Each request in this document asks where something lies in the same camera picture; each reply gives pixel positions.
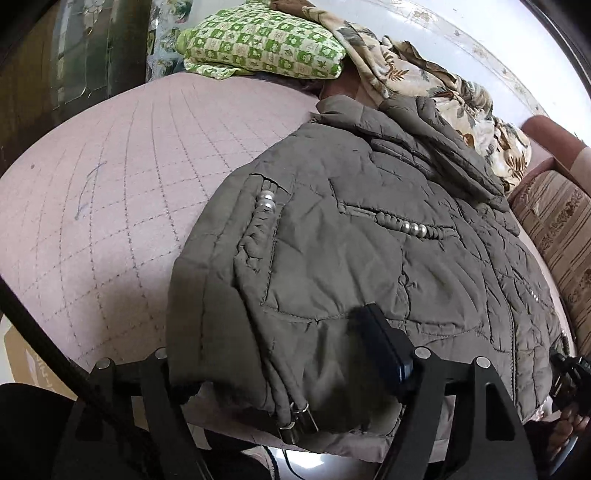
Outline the person's right hand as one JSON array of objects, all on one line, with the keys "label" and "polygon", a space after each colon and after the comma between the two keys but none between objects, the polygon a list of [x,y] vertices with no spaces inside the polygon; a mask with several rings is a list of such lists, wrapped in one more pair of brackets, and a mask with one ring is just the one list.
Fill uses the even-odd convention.
[{"label": "person's right hand", "polygon": [[568,441],[575,435],[584,433],[590,418],[582,416],[579,412],[579,405],[571,403],[562,410],[559,421],[549,437],[548,455],[553,460],[562,450],[566,448]]}]

